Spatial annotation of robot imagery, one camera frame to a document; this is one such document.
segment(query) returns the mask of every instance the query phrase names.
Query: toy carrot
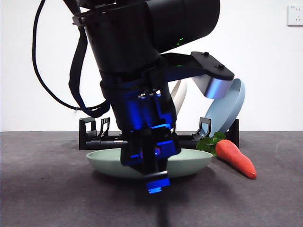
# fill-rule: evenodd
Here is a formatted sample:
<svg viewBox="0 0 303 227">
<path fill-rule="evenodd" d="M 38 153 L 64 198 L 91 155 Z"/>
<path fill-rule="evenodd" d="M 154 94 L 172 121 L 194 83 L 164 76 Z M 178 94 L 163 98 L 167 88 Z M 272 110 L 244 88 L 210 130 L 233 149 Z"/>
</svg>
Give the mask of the toy carrot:
<svg viewBox="0 0 303 227">
<path fill-rule="evenodd" d="M 238 147 L 230 140 L 225 140 L 225 135 L 216 132 L 212 138 L 202 138 L 196 146 L 197 150 L 205 150 L 214 156 L 229 162 L 249 179 L 256 179 L 257 172 L 248 157 L 241 153 Z"/>
</svg>

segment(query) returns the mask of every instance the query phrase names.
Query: electrical outlet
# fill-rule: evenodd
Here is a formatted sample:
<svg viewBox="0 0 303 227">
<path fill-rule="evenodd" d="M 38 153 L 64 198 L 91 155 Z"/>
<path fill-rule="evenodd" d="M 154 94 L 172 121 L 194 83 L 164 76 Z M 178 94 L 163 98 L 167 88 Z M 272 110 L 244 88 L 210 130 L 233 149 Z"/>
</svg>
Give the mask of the electrical outlet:
<svg viewBox="0 0 303 227">
<path fill-rule="evenodd" d="M 288 6 L 288 26 L 303 26 L 303 5 Z"/>
</svg>

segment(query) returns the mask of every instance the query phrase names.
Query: carrot leaves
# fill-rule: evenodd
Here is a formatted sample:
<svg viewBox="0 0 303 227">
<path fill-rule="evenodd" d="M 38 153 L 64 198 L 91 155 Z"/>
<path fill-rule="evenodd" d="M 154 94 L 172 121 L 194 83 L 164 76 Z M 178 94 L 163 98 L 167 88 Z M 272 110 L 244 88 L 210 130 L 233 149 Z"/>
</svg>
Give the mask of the carrot leaves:
<svg viewBox="0 0 303 227">
<path fill-rule="evenodd" d="M 196 145 L 197 150 L 203 150 L 211 153 L 214 157 L 217 156 L 215 147 L 217 142 L 225 139 L 224 133 L 216 132 L 213 137 L 203 137 Z"/>
</svg>

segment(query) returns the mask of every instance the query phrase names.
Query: orange carrot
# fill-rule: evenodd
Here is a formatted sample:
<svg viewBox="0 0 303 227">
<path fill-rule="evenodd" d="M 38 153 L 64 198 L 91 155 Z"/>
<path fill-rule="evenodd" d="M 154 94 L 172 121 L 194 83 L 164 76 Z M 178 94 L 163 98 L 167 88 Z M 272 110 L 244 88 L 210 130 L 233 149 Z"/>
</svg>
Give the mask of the orange carrot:
<svg viewBox="0 0 303 227">
<path fill-rule="evenodd" d="M 256 179 L 257 172 L 248 157 L 241 153 L 238 147 L 229 140 L 221 140 L 215 147 L 217 156 L 244 173 L 250 179 Z"/>
</svg>

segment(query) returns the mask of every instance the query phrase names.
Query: black dish rack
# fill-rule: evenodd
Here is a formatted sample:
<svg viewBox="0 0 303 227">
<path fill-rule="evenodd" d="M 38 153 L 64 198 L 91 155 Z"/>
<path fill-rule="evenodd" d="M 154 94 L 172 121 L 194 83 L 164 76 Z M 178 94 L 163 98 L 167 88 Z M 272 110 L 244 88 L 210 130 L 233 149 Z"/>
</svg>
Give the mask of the black dish rack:
<svg viewBox="0 0 303 227">
<path fill-rule="evenodd" d="M 86 130 L 86 124 L 90 123 L 90 130 Z M 96 120 L 92 117 L 79 119 L 79 150 L 102 150 L 111 148 L 121 148 L 123 140 L 121 140 L 119 132 L 114 135 L 109 134 L 110 118 L 101 119 L 100 132 L 97 132 Z M 184 132 L 177 132 L 182 148 L 195 149 L 196 144 L 202 138 L 199 134 L 202 125 L 207 124 L 208 130 L 206 137 L 211 131 L 211 119 L 201 117 L 199 120 L 199 129 L 191 135 L 186 135 Z M 225 133 L 226 138 L 231 140 L 239 147 L 239 119 L 236 119 L 228 131 Z"/>
</svg>

